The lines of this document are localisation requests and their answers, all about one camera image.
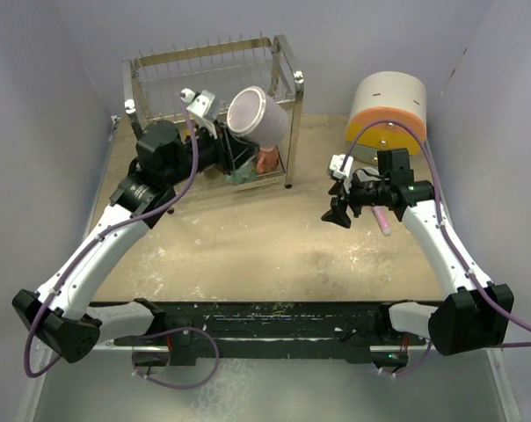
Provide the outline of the teal cup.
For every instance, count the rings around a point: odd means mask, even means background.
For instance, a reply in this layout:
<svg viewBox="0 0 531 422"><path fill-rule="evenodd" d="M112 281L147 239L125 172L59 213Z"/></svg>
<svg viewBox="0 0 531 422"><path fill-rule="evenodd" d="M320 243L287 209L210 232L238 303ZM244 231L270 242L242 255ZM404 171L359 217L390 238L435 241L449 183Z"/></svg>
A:
<svg viewBox="0 0 531 422"><path fill-rule="evenodd" d="M256 163L254 160L250 160L236 171L228 175L227 182L233 186L239 186L253 182L257 177L258 173L256 171Z"/></svg>

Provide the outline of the lilac mug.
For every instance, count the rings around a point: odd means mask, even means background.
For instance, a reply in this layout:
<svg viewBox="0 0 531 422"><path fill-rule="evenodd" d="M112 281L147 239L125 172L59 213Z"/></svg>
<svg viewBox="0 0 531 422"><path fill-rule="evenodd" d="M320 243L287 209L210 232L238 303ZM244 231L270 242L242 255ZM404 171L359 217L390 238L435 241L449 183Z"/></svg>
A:
<svg viewBox="0 0 531 422"><path fill-rule="evenodd" d="M233 98L227 112L227 127L261 149L274 149L287 134L287 112L258 86L247 87Z"/></svg>

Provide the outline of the terracotta mug white inside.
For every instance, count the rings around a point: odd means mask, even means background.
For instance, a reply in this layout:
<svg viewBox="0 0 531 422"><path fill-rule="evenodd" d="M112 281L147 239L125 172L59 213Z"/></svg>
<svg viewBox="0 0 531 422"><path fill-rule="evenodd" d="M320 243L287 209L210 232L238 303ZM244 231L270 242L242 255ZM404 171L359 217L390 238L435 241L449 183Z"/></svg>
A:
<svg viewBox="0 0 531 422"><path fill-rule="evenodd" d="M276 148L261 149L258 153L256 172L258 175L267 174L277 169L279 165L279 152Z"/></svg>

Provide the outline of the grey mug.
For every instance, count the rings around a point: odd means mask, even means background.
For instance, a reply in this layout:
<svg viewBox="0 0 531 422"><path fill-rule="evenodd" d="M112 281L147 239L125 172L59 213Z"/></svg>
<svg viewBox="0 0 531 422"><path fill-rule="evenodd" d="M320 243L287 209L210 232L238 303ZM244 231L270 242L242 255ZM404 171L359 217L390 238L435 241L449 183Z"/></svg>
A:
<svg viewBox="0 0 531 422"><path fill-rule="evenodd" d="M370 178L380 178L381 176L378 174L378 172L371 168L371 167L362 167L362 168L358 168L356 170L356 172L360 172L362 174L364 174L365 176L367 177L370 177Z"/></svg>

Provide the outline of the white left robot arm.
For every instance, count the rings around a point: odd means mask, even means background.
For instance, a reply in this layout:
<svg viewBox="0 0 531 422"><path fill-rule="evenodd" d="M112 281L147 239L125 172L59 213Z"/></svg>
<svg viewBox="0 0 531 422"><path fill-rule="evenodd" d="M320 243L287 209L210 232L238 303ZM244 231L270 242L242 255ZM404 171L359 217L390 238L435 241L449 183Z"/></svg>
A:
<svg viewBox="0 0 531 422"><path fill-rule="evenodd" d="M162 340L165 314L143 299L93 307L91 300L121 258L154 228L209 167L230 174L258 154L258 145L233 135L222 123L199 127L187 138L159 120L135 130L136 156L110 197L98 223L69 260L34 291L20 290L12 306L28 330L25 352L39 339L68 363L81 360L97 343L137 337L146 345Z"/></svg>

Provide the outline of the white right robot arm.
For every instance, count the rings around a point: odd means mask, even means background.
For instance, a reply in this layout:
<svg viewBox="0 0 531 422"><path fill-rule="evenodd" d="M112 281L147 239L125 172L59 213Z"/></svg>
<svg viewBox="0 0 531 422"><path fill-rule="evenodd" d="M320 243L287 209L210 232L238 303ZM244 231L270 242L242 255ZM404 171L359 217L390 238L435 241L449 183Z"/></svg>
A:
<svg viewBox="0 0 531 422"><path fill-rule="evenodd" d="M414 334L432 341L444 356L500 346L513 308L512 290L493 283L469 255L433 184L415 179L406 149L377 156L376 170L355 170L344 154L331 157L331 204L321 219L348 229L362 208L386 207L417 241L445 297L437 306L391 303L375 322L376 337L395 344L405 333Z"/></svg>

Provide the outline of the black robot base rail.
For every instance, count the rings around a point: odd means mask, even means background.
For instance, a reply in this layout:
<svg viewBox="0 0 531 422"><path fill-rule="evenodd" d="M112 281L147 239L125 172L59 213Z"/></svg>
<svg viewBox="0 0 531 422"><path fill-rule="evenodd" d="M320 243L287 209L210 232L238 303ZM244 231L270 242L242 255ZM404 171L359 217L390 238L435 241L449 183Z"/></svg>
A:
<svg viewBox="0 0 531 422"><path fill-rule="evenodd" d="M407 347L423 346L414 335L393 330L382 302L156 302L151 332L167 337L120 335L113 345L158 357L172 366L199 358L375 361L406 364Z"/></svg>

